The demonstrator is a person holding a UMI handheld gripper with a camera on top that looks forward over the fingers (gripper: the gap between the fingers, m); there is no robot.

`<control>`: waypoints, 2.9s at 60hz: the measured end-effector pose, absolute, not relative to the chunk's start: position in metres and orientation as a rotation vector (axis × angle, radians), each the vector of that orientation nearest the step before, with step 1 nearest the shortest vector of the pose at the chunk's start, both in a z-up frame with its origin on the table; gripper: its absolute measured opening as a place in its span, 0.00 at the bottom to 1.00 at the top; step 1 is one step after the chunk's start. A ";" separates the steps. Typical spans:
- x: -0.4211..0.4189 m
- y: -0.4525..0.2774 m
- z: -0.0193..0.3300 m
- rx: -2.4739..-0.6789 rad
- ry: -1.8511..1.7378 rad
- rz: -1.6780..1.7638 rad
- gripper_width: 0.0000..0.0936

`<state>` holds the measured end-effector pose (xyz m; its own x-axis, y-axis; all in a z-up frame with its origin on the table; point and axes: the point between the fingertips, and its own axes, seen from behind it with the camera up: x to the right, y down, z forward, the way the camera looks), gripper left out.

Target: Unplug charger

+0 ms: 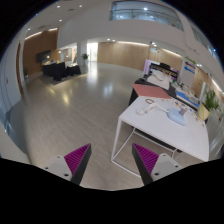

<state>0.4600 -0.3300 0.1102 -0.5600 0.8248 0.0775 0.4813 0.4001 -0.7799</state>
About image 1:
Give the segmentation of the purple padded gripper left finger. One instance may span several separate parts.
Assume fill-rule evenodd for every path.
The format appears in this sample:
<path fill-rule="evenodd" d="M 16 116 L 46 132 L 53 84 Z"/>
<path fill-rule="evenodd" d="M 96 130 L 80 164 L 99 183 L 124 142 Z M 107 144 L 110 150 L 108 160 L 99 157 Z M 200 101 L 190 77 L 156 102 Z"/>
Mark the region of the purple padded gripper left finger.
<path fill-rule="evenodd" d="M 66 156 L 57 155 L 44 169 L 56 176 L 79 185 L 82 181 L 91 153 L 91 144 L 86 144 Z"/>

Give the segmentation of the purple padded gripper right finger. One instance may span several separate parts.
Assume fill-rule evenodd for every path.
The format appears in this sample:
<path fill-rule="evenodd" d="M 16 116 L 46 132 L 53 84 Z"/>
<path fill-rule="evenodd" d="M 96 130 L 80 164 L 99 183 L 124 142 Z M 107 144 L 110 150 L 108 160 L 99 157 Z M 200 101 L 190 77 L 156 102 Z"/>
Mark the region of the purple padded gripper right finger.
<path fill-rule="evenodd" d="M 157 154 L 136 143 L 132 144 L 132 155 L 144 185 L 182 169 L 182 166 L 166 153 Z"/>

